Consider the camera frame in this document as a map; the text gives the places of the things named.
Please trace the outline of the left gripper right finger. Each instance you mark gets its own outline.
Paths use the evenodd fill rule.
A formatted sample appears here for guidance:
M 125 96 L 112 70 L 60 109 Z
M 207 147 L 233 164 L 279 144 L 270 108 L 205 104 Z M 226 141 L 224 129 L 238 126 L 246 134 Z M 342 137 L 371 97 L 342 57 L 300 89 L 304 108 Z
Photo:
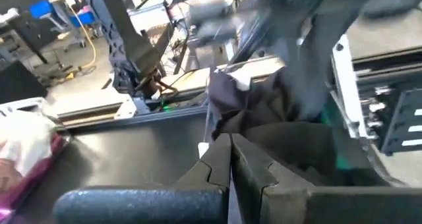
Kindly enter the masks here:
M 420 223 L 421 189 L 322 186 L 232 137 L 233 182 L 244 223 Z

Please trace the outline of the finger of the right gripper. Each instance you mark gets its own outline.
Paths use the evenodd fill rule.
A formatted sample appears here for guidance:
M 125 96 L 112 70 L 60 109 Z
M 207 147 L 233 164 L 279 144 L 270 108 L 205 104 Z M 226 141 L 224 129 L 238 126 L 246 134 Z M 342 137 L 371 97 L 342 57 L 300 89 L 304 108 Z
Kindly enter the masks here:
M 300 120 L 316 117 L 328 95 L 326 81 L 330 66 L 332 42 L 330 24 L 323 16 L 314 16 L 311 29 L 302 44 L 298 44 L 299 30 L 283 38 L 286 49 L 284 82 L 293 98 Z

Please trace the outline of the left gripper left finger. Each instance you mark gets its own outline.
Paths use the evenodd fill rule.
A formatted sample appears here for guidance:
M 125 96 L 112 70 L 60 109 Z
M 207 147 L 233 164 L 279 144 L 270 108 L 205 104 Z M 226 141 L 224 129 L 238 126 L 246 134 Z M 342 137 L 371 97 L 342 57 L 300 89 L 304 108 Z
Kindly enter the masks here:
M 175 184 L 72 190 L 54 205 L 58 223 L 227 223 L 231 138 L 219 136 Z

